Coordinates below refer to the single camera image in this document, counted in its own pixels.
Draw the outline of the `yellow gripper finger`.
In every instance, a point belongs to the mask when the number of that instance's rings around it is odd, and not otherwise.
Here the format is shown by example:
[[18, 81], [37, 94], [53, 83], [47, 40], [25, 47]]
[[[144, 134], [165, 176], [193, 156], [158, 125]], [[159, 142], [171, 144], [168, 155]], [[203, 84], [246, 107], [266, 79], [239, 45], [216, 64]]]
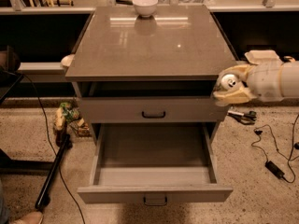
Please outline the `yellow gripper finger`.
[[244, 104], [257, 98], [249, 88], [245, 88], [244, 86], [233, 88], [228, 91], [214, 91], [213, 95], [217, 105]]
[[225, 75], [232, 74], [237, 76], [238, 78], [247, 78], [249, 71], [253, 68], [250, 64], [239, 64], [232, 67], [229, 67], [220, 73], [220, 77], [224, 77]]

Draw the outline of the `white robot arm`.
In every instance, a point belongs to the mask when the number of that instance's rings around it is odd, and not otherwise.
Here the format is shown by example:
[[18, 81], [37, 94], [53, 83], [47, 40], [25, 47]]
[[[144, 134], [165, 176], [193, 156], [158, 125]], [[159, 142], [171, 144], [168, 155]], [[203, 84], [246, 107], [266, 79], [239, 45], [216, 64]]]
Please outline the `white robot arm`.
[[268, 62], [230, 67], [219, 74], [213, 96], [217, 105], [298, 99], [299, 63]]

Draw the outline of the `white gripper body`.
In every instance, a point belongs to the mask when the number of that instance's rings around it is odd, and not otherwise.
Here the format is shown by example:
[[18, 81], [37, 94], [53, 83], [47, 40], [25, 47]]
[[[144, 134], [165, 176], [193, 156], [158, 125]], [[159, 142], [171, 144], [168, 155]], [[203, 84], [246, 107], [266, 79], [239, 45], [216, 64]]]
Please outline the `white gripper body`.
[[280, 90], [281, 63], [269, 62], [255, 65], [248, 74], [247, 86], [262, 102], [278, 102], [283, 99]]

